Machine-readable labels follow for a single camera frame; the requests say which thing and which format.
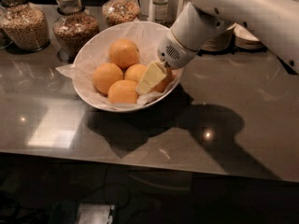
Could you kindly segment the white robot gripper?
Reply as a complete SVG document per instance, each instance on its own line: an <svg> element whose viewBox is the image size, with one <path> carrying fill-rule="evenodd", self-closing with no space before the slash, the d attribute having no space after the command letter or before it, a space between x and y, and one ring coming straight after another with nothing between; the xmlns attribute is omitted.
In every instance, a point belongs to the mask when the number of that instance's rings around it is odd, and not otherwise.
<svg viewBox="0 0 299 224"><path fill-rule="evenodd" d="M162 62L154 61L138 82L136 92L139 95L149 93L168 75L168 66L172 70L186 66L197 54L200 41L194 35L177 33L170 29L160 41L157 54Z"/></svg>

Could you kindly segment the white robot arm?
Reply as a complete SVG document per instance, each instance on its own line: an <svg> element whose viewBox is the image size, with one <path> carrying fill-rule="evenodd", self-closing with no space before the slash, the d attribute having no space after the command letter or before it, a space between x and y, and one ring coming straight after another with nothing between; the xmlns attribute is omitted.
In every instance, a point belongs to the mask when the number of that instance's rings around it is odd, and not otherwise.
<svg viewBox="0 0 299 224"><path fill-rule="evenodd" d="M186 66L210 38L232 23L253 34L285 64L299 69L299 2L296 0L186 0L186 5L160 41L159 62L149 65L136 91L150 92L169 69Z"/></svg>

